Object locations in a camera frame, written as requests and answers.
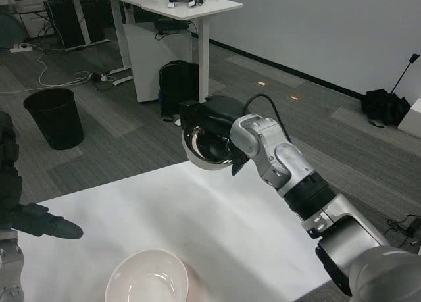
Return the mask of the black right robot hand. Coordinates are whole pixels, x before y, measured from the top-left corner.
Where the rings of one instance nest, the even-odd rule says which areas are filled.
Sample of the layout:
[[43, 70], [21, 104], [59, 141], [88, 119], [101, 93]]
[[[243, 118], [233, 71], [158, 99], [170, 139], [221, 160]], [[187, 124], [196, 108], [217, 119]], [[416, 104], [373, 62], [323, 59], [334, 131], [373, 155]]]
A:
[[249, 160], [231, 141], [230, 130], [242, 117], [244, 104], [228, 96], [215, 95], [204, 102], [180, 103], [182, 145], [187, 158], [203, 170], [230, 167], [235, 176]]

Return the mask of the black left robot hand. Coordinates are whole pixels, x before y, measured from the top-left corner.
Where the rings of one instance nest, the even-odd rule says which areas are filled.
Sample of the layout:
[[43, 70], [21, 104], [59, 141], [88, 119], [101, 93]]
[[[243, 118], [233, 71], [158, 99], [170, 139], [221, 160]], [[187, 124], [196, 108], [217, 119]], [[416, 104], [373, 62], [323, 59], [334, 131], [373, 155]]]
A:
[[49, 213], [47, 207], [36, 203], [20, 203], [23, 179], [15, 162], [19, 145], [11, 117], [1, 112], [1, 227], [14, 229], [33, 236], [54, 236], [80, 239], [84, 232], [75, 223]]

